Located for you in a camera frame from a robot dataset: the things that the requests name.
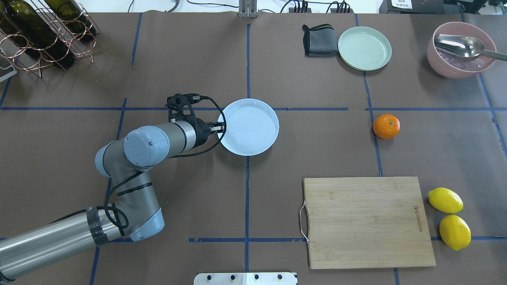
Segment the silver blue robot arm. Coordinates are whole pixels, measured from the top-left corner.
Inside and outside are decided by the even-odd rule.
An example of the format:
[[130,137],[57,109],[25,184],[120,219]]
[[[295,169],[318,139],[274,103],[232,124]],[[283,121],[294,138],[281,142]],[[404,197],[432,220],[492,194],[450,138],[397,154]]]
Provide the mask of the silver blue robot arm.
[[125,235],[141,241],[158,234],[165,222],[149,170],[203,145],[226,126],[224,116],[209,123],[171,119],[140,127],[101,148],[96,168],[112,180],[105,205],[1,241],[1,284]]

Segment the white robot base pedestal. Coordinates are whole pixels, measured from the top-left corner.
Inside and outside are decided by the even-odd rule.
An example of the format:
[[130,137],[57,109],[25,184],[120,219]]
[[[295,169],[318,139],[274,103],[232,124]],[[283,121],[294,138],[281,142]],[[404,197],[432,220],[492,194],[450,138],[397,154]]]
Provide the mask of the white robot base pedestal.
[[197,274],[194,285],[297,285],[293,272],[229,272]]

